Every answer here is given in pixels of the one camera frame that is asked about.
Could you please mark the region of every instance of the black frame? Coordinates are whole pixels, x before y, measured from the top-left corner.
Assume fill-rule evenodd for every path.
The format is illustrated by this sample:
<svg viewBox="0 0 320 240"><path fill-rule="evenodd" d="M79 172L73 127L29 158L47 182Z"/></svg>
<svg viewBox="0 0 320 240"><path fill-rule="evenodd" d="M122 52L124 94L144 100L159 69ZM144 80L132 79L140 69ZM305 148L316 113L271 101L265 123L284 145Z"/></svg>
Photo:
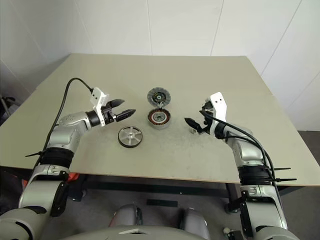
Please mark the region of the black frame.
<svg viewBox="0 0 320 240"><path fill-rule="evenodd" d="M1 170L11 173L18 178L29 180L32 169L6 167L1 166ZM227 205L228 212L237 212L239 205L239 191L237 191L240 184L225 183L225 189L221 188L207 188L207 187L188 187L188 186L172 186L172 185L158 185L158 184L137 184L137 183L123 183L123 182L108 182L100 180L90 180L91 177L97 175L80 174L78 179L69 183L68 196L74 201L81 201L84 191L86 189L99 190L118 190L118 191L133 191L133 192L147 192L147 193L162 193L162 194L178 194L178 195L198 195L211 196L218 198L228 198ZM291 193L302 186L278 186L281 196Z"/></svg>

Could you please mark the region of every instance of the black cable tie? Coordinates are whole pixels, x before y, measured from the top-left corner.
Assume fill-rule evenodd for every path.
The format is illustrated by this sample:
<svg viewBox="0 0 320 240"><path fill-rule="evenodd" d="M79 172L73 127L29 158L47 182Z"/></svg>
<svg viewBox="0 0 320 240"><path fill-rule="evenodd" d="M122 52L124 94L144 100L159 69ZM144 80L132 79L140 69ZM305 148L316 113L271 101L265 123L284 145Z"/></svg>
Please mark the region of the black cable tie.
<svg viewBox="0 0 320 240"><path fill-rule="evenodd" d="M291 167L277 167L277 168L274 168L275 171L277 170L289 170L291 169Z"/></svg>
<svg viewBox="0 0 320 240"><path fill-rule="evenodd" d="M24 156L24 157L32 157L32 156L35 156L35 155L41 155L42 154L42 151L38 151L36 153L33 153L33 154L30 154L30 155L27 155L27 156Z"/></svg>
<svg viewBox="0 0 320 240"><path fill-rule="evenodd" d="M296 178L276 178L274 181L279 183L279 182L285 182L285 181L296 181Z"/></svg>

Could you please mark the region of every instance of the small metal part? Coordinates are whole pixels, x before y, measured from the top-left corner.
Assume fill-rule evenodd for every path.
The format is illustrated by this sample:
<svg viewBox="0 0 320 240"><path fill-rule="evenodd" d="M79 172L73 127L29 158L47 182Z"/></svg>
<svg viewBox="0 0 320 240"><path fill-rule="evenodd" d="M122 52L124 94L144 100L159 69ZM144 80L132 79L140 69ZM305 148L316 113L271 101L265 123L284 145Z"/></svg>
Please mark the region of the small metal part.
<svg viewBox="0 0 320 240"><path fill-rule="evenodd" d="M197 133L197 130L195 130L194 128L190 128L190 132L191 132L192 134L196 134L196 133Z"/></svg>
<svg viewBox="0 0 320 240"><path fill-rule="evenodd" d="M210 99L207 99L207 100L205 101L205 104L203 105L202 108L204 108L204 109L206 109L206 110L209 110L209 111L212 111L212 110L214 109L214 106L213 106L212 103L210 102Z"/></svg>
<svg viewBox="0 0 320 240"><path fill-rule="evenodd" d="M3 108L4 108L5 112L6 112L7 116L10 117L11 114L9 112L8 106L7 106L7 104L6 104L6 102L3 99L1 94L0 94L0 101L1 101L1 104L2 104L2 106L3 106Z"/></svg>
<svg viewBox="0 0 320 240"><path fill-rule="evenodd" d="M170 103L171 96L164 88L155 87L148 92L147 99L152 106L163 108Z"/></svg>
<svg viewBox="0 0 320 240"><path fill-rule="evenodd" d="M171 114L163 108L153 109L148 114L148 122L155 129L164 129L171 122Z"/></svg>
<svg viewBox="0 0 320 240"><path fill-rule="evenodd" d="M118 141L125 148L135 148L142 141L142 132L135 126L125 126L118 133Z"/></svg>

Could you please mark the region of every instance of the floor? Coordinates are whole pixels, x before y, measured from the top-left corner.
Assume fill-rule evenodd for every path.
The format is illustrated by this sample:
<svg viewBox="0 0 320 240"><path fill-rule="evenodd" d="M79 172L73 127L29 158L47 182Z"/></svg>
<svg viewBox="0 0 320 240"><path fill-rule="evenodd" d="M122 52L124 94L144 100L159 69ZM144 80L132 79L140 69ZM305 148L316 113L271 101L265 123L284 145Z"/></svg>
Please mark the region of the floor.
<svg viewBox="0 0 320 240"><path fill-rule="evenodd" d="M312 154L320 163L320 132L300 132L300 135L308 145ZM113 177L113 181L121 182L123 179ZM165 184L185 185L179 181L165 181ZM193 187L224 188L223 184L217 183L187 183ZM17 199L19 189L12 191L12 198ZM147 199L177 201L177 207L147 205ZM315 240L320 236L320 187L304 187L281 197L288 229L301 240ZM181 209L188 207L200 211L208 224L212 240L225 240L222 233L223 227L234 230L241 229L239 213L227 214L224 211L226 198L178 195L162 193L144 193L117 190L88 190L81 202L71 199L67 202L65 212L56 218L51 218L44 229L42 240L55 240L70 235L97 230L108 226L113 213L125 204L136 204L142 210L143 223L145 225L161 225L177 227Z"/></svg>

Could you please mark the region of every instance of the red object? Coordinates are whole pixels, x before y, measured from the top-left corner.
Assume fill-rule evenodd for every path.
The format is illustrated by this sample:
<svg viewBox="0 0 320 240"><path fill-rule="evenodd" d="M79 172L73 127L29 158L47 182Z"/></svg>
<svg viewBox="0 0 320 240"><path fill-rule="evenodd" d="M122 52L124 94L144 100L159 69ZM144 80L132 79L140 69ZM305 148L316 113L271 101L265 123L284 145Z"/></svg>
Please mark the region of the red object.
<svg viewBox="0 0 320 240"><path fill-rule="evenodd" d="M79 178L79 175L80 175L79 173L70 172L70 173L69 173L69 176L68 176L67 182L72 182L72 181L77 180L77 179ZM22 180L22 184L23 184L24 187L26 187L27 184L28 184L28 181L23 179L23 180Z"/></svg>
<svg viewBox="0 0 320 240"><path fill-rule="evenodd" d="M80 175L79 173L70 172L68 177L68 182L77 180L79 178L79 175Z"/></svg>

